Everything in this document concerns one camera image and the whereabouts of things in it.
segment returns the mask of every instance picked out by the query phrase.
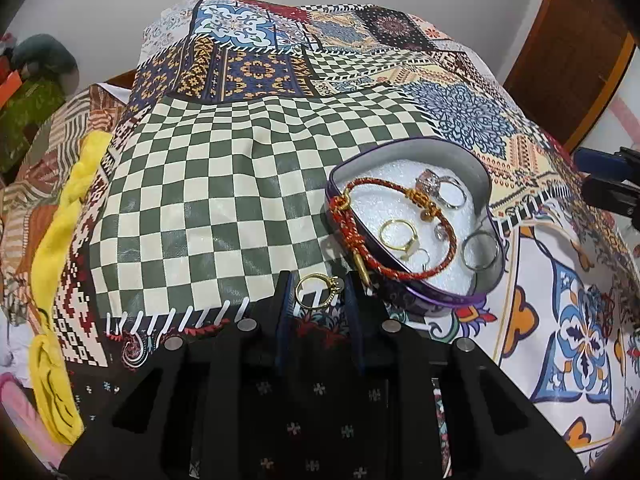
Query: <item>pink fabric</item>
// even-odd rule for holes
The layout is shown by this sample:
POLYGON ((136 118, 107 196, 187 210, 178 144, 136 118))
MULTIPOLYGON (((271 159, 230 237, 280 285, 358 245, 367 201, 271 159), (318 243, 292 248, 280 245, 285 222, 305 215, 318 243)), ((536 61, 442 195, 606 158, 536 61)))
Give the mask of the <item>pink fabric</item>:
POLYGON ((0 402, 33 453, 44 465, 57 469, 69 446, 51 439, 40 415, 10 373, 0 375, 0 402))
POLYGON ((622 97, 614 95, 609 103, 609 110, 620 121, 634 144, 640 144, 640 121, 622 100, 622 97))

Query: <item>blanket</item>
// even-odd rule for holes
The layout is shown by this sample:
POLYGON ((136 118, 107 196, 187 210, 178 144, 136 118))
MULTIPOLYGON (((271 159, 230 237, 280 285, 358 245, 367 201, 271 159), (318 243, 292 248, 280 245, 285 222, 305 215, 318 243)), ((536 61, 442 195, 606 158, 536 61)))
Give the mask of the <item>blanket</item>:
MULTIPOLYGON (((24 409, 20 409, 24 413, 20 416, 32 420, 27 426, 37 427, 37 431, 34 431, 39 436, 36 438, 35 433, 29 431, 25 433, 22 427, 18 429, 34 453, 49 468, 58 465, 63 455, 60 450, 66 448, 44 431, 43 421, 34 411, 33 392, 29 389, 34 386, 29 372, 29 348, 34 336, 44 337, 46 332, 33 299, 31 266, 36 250, 58 210, 63 187, 72 167, 79 160, 87 134, 96 129, 113 130, 123 110, 123 103, 103 88, 89 86, 44 122, 20 166, 15 182, 0 190, 0 327, 3 334, 0 372, 11 377, 12 381, 19 384, 19 388, 27 388, 25 391, 30 392, 33 406, 27 407, 25 397, 25 403, 21 404, 24 409), (55 449, 56 453, 50 453, 50 449, 55 449)), ((54 274, 53 277, 52 295, 59 276, 54 274)), ((68 381, 64 366, 62 375, 63 382, 68 381)), ((15 412, 15 407, 5 403, 4 397, 2 403, 9 413, 15 412)))
MULTIPOLYGON (((145 40, 54 300, 85 424, 166 337, 242 319, 280 270, 343 274, 322 210, 328 172, 392 139, 438 136, 487 167, 506 272, 481 304, 389 313, 435 340, 473 338, 593 463, 640 388, 638 273, 566 154, 479 57, 373 5, 197 0, 161 21, 172 12, 173 43, 145 40)), ((339 303, 296 317, 300 337, 348 344, 339 303)))

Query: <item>red braided bracelet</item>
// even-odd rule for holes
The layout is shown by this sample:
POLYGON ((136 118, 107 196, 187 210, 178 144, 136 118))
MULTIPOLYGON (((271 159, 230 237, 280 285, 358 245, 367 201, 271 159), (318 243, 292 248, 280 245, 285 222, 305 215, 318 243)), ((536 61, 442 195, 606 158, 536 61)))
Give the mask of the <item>red braided bracelet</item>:
POLYGON ((347 184, 344 191, 340 195, 334 196, 329 200, 329 211, 331 212, 338 229, 344 239, 344 244, 353 254, 356 267, 360 273, 360 278, 365 285, 370 285, 369 275, 366 271, 364 263, 367 264, 369 269, 375 270, 379 274, 391 278, 392 280, 409 281, 409 280, 425 280, 431 276, 442 272, 453 260, 456 254, 456 234, 453 232, 453 227, 449 221, 442 214, 439 207, 435 205, 428 195, 413 188, 405 188, 394 182, 388 180, 382 180, 381 178, 356 178, 347 184), (444 259, 433 269, 425 270, 424 272, 404 272, 403 270, 389 269, 383 266, 377 261, 367 249, 364 243, 364 237, 358 232, 355 218, 353 217, 353 210, 351 209, 351 190, 356 186, 362 184, 376 184, 377 186, 388 187, 389 189, 395 189, 404 194, 411 202, 422 209, 420 218, 425 221, 432 221, 434 218, 440 219, 441 224, 444 226, 445 231, 449 237, 449 251, 444 259))

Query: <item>ring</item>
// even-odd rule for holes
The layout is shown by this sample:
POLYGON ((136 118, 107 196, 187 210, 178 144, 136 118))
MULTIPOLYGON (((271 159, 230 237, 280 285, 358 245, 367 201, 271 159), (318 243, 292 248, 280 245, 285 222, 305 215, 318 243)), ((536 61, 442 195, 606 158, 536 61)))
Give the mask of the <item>ring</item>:
POLYGON ((498 240, 496 240, 495 237, 489 231, 476 231, 475 233, 471 233, 462 242, 461 253, 462 253, 462 263, 465 264, 465 267, 467 269, 469 269, 469 270, 473 270, 474 272, 478 272, 478 270, 488 269, 489 267, 491 267, 494 264, 495 259, 498 257, 498 254, 500 253, 500 247, 498 245, 498 240), (471 238, 476 238, 476 237, 479 237, 479 236, 488 236, 489 238, 491 238, 491 240, 495 244, 494 256, 491 258, 491 261, 488 264, 479 265, 479 266, 472 266, 472 265, 469 265, 466 262, 466 257, 465 257, 466 244, 469 242, 469 240, 471 240, 471 238))
POLYGON ((436 225, 436 227, 433 228, 433 233, 436 236, 436 240, 439 242, 443 242, 449 237, 449 235, 447 235, 447 230, 442 224, 436 225))
POLYGON ((429 251, 427 251, 427 249, 423 249, 423 248, 420 248, 415 252, 419 253, 420 251, 422 251, 424 254, 427 255, 427 261, 422 264, 422 270, 424 270, 424 272, 426 272, 427 271, 427 264, 431 261, 431 255, 429 254, 429 251))
POLYGON ((340 294, 340 292, 342 292, 343 289, 344 289, 344 282, 341 278, 338 278, 337 276, 329 277, 325 274, 320 274, 319 272, 316 272, 314 274, 308 274, 304 278, 301 278, 298 284, 296 285, 296 294, 295 294, 296 302, 299 303, 302 308, 306 308, 307 310, 322 310, 324 308, 327 308, 330 305, 330 303, 334 300, 334 298, 338 294, 340 294), (329 297, 326 300, 324 300, 322 303, 320 303, 318 306, 306 306, 304 303, 302 303, 302 300, 300 300, 300 298, 298 297, 298 293, 300 292, 300 285, 306 282, 306 280, 311 280, 313 278, 315 278, 316 280, 321 280, 322 282, 326 283, 326 286, 329 288, 329 297))
POLYGON ((462 185, 452 176, 441 176, 438 177, 438 190, 436 193, 436 196, 438 197, 438 200, 440 200, 446 207, 448 207, 449 209, 460 209, 463 205, 465 205, 466 203, 466 193, 465 190, 462 189, 462 185), (447 202, 447 200, 445 200, 441 193, 440 190, 442 189, 442 186, 440 186, 441 183, 446 182, 447 184, 451 184, 452 186, 457 187, 460 190, 460 193, 462 193, 462 202, 459 204, 452 204, 451 202, 447 202))
POLYGON ((402 219, 396 219, 396 218, 392 218, 391 220, 387 220, 385 223, 382 224, 382 226, 380 227, 379 231, 378 231, 378 237, 380 238, 380 241, 382 242, 382 244, 389 249, 393 249, 395 251, 402 251, 404 252, 404 255, 400 257, 401 260, 408 260, 420 247, 420 244, 418 243, 418 231, 415 230, 414 225, 407 221, 407 220, 402 220, 402 219), (385 229, 387 227, 389 227, 391 224, 404 224, 406 226, 408 226, 411 229, 412 232, 412 236, 411 239, 405 243, 402 246, 393 246, 390 243, 388 243, 385 240, 385 237, 383 237, 383 233, 385 231, 385 229))
POLYGON ((429 169, 424 170, 420 176, 415 179, 415 188, 418 191, 435 196, 449 209, 460 209, 466 203, 466 193, 465 190, 462 189, 459 181, 452 176, 438 176, 437 173, 429 169), (460 204, 452 204, 442 197, 440 194, 440 184, 443 182, 456 186, 460 190, 460 193, 462 193, 462 202, 460 204))

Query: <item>orange paper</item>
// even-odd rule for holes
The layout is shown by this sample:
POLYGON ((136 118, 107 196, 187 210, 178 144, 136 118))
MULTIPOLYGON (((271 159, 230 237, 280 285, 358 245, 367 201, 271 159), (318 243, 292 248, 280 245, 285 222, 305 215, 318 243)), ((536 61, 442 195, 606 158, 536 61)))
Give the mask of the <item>orange paper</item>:
POLYGON ((17 70, 14 70, 8 75, 6 81, 0 85, 0 108, 2 108, 9 100, 9 97, 20 88, 20 85, 22 85, 20 74, 18 74, 17 70))

